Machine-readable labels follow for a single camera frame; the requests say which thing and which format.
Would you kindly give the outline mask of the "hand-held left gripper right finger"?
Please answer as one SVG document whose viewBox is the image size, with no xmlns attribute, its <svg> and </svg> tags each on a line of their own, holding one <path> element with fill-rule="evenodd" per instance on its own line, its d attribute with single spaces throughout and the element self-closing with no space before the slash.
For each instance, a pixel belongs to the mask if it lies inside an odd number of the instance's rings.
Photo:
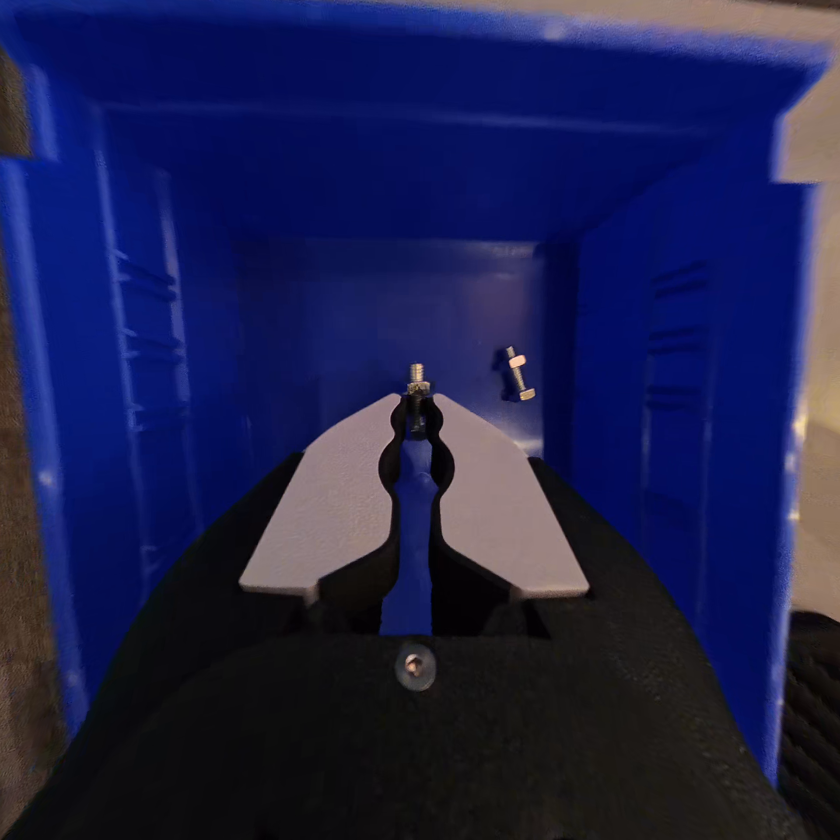
<svg viewBox="0 0 840 840">
<path fill-rule="evenodd" d="M 586 595 L 590 584 L 527 453 L 446 395 L 429 407 L 445 550 L 521 600 Z"/>
</svg>

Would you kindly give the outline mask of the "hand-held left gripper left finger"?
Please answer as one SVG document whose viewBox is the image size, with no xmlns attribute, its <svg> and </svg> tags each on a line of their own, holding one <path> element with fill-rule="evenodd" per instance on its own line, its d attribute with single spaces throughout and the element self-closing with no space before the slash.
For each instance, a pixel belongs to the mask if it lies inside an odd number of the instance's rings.
<svg viewBox="0 0 840 840">
<path fill-rule="evenodd" d="M 386 395 L 310 443 L 238 579 L 243 591 L 337 602 L 336 574 L 384 548 L 394 502 L 380 463 L 401 404 Z"/>
</svg>

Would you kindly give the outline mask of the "blue plastic bin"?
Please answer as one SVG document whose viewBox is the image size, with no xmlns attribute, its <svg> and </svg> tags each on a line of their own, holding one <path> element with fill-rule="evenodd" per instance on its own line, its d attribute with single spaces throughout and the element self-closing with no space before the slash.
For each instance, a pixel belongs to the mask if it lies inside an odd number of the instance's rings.
<svg viewBox="0 0 840 840">
<path fill-rule="evenodd" d="M 816 29 L 375 2 L 2 2 L 2 227 L 76 734 L 153 587 L 424 362 L 651 564 L 775 781 Z M 508 399 L 503 351 L 535 389 Z"/>
</svg>

